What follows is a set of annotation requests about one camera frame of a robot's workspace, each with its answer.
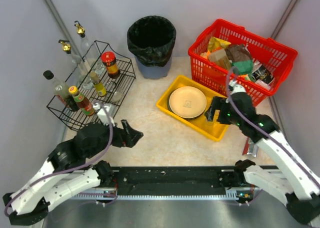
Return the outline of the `yellow plastic tray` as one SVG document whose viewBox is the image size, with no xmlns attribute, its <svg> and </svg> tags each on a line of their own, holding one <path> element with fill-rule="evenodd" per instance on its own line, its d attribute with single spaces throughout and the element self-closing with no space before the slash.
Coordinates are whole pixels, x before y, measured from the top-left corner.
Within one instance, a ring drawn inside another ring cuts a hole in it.
<svg viewBox="0 0 320 228">
<path fill-rule="evenodd" d="M 228 129 L 217 121 L 219 112 L 215 113 L 213 122 L 208 122 L 205 112 L 213 97 L 223 95 L 179 75 L 156 103 L 157 108 L 192 128 L 205 137 L 220 141 Z"/>
</svg>

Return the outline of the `small yellow seasoning bottle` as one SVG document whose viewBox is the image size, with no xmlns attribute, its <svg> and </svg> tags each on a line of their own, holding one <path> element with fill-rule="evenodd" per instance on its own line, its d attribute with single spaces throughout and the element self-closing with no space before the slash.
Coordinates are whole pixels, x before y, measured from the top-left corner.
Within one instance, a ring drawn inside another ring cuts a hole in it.
<svg viewBox="0 0 320 228">
<path fill-rule="evenodd" d="M 100 97 L 106 96 L 107 91 L 106 91 L 104 85 L 102 84 L 100 78 L 98 77 L 98 75 L 94 71 L 91 71 L 89 75 L 91 77 L 92 83 L 94 85 L 94 88 L 95 88 L 98 96 L 100 96 Z"/>
</svg>

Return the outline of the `red-lidded sauce jar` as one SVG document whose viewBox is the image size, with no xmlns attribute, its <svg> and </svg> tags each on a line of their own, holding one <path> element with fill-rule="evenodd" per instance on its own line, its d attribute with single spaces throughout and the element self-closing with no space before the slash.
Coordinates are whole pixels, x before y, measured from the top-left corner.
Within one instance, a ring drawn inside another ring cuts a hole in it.
<svg viewBox="0 0 320 228">
<path fill-rule="evenodd" d="M 116 56 L 113 52 L 104 52 L 101 56 L 101 61 L 105 65 L 107 74 L 111 79 L 117 79 L 120 76 L 120 70 L 117 67 Z"/>
</svg>

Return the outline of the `glass jar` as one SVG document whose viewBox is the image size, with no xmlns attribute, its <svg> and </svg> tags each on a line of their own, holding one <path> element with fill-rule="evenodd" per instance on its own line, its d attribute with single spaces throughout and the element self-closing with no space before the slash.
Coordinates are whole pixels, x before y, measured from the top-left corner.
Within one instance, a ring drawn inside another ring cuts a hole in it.
<svg viewBox="0 0 320 228">
<path fill-rule="evenodd" d="M 110 81 L 106 84 L 107 92 L 110 93 L 110 102 L 117 103 L 121 101 L 123 97 L 123 89 L 114 81 Z"/>
</svg>

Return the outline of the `gold-capped glass bottle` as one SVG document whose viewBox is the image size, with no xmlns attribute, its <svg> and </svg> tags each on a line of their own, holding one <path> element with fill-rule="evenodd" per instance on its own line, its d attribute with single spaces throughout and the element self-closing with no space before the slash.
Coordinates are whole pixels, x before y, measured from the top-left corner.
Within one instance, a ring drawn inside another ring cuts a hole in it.
<svg viewBox="0 0 320 228">
<path fill-rule="evenodd" d="M 77 85 L 81 86 L 85 90 L 92 89 L 93 82 L 88 75 L 91 67 L 87 65 L 79 55 L 72 52 L 72 47 L 69 40 L 59 39 L 58 43 L 62 45 L 62 50 L 70 56 L 71 61 L 75 66 L 74 73 L 77 78 Z"/>
<path fill-rule="evenodd" d="M 98 76 L 101 76 L 105 68 L 102 62 L 99 60 L 100 52 L 97 46 L 94 44 L 93 41 L 90 41 L 86 36 L 85 28 L 80 24 L 79 21 L 74 22 L 74 26 L 77 28 L 76 32 L 80 36 L 80 48 L 84 55 L 86 64 L 90 66 L 90 69 L 94 71 Z"/>
</svg>

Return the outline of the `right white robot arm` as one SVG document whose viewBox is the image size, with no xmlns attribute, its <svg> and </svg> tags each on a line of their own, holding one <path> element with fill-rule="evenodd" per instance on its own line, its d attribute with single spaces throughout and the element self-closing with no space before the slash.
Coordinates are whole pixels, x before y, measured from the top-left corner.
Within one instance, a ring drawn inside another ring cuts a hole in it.
<svg viewBox="0 0 320 228">
<path fill-rule="evenodd" d="M 320 220 L 320 178 L 290 146 L 279 126 L 268 115 L 257 114 L 251 97 L 236 81 L 227 84 L 227 97 L 213 97 L 205 112 L 208 121 L 213 121 L 216 111 L 217 121 L 224 125 L 235 125 L 264 150 L 281 171 L 284 179 L 274 176 L 245 160 L 237 164 L 240 178 L 255 185 L 278 201 L 300 224 L 311 226 Z"/>
</svg>

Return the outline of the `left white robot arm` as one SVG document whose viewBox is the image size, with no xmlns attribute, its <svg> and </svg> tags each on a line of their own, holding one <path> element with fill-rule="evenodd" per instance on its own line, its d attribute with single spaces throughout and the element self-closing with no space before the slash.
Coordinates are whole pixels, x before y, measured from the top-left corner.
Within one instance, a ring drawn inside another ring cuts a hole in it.
<svg viewBox="0 0 320 228">
<path fill-rule="evenodd" d="M 100 158 L 110 146 L 134 147 L 144 134 L 125 119 L 117 127 L 107 105 L 95 102 L 93 107 L 99 123 L 90 122 L 59 143 L 20 190 L 3 196 L 4 214 L 12 226 L 32 226 L 71 197 L 114 181 L 110 164 Z"/>
</svg>

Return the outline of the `black-capped dark sauce bottle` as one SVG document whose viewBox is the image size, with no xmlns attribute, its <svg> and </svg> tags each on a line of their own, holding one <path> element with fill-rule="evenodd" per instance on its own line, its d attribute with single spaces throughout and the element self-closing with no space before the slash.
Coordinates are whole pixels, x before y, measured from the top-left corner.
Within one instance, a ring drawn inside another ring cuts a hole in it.
<svg viewBox="0 0 320 228">
<path fill-rule="evenodd" d="M 43 73 L 45 79 L 52 83 L 53 93 L 70 111 L 76 112 L 79 110 L 76 102 L 69 93 L 69 86 L 59 79 L 57 79 L 50 70 Z"/>
</svg>

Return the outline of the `red-brown sauce bottle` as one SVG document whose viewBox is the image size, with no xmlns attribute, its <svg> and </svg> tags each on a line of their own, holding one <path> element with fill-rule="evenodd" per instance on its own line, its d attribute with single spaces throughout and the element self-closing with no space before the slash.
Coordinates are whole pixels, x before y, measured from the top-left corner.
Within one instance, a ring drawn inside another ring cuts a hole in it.
<svg viewBox="0 0 320 228">
<path fill-rule="evenodd" d="M 92 103 L 78 90 L 76 86 L 70 86 L 68 92 L 73 97 L 75 103 L 83 114 L 91 116 L 95 113 Z"/>
</svg>

